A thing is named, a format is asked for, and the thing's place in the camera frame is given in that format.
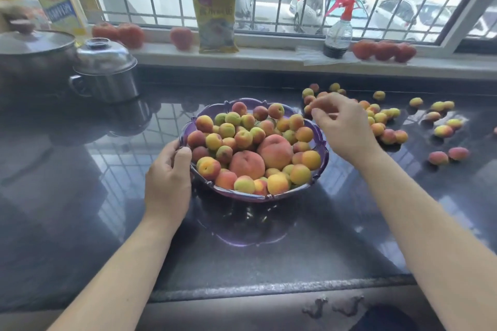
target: bottle label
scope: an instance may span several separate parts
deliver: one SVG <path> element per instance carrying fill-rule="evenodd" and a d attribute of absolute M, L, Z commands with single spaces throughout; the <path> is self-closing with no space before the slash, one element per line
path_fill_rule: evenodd
<path fill-rule="evenodd" d="M 79 19 L 71 0 L 39 0 L 52 27 L 73 35 L 85 35 L 86 29 Z"/>

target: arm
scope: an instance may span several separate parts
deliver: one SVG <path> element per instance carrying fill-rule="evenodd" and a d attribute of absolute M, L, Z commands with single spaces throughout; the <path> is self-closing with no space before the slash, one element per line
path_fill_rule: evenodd
<path fill-rule="evenodd" d="M 157 280 L 191 194 L 191 152 L 174 141 L 146 176 L 146 211 L 138 227 L 48 331 L 131 331 Z"/>
<path fill-rule="evenodd" d="M 357 103 L 332 94 L 311 105 L 333 151 L 364 177 L 407 266 L 444 327 L 496 330 L 497 256 L 381 149 Z M 333 118 L 326 113 L 336 111 Z"/>

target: pot lid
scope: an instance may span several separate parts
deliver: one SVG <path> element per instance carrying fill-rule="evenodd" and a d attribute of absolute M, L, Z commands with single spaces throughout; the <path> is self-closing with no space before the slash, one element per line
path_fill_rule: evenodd
<path fill-rule="evenodd" d="M 62 32 L 6 32 L 0 34 L 0 55 L 36 54 L 74 44 L 74 36 Z"/>
<path fill-rule="evenodd" d="M 87 39 L 78 48 L 74 70 L 82 75 L 109 75 L 133 68 L 137 60 L 126 47 L 107 38 Z"/>

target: forearm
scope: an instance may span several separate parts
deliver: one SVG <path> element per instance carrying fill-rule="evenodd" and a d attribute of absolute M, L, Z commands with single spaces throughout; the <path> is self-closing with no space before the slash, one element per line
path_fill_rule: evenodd
<path fill-rule="evenodd" d="M 175 231 L 145 216 L 49 331 L 134 330 Z"/>
<path fill-rule="evenodd" d="M 449 331 L 497 329 L 497 257 L 388 154 L 358 166 L 407 266 Z"/>

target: window sill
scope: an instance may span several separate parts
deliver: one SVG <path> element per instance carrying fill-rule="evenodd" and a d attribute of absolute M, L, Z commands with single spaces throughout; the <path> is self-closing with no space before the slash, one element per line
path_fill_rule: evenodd
<path fill-rule="evenodd" d="M 178 51 L 170 43 L 146 43 L 132 50 L 139 64 L 175 67 L 227 68 L 266 71 L 330 72 L 356 75 L 413 76 L 430 78 L 497 79 L 494 56 L 454 54 L 450 58 L 416 57 L 408 64 L 377 61 L 304 66 L 293 50 L 241 47 L 238 53 L 199 54 Z"/>

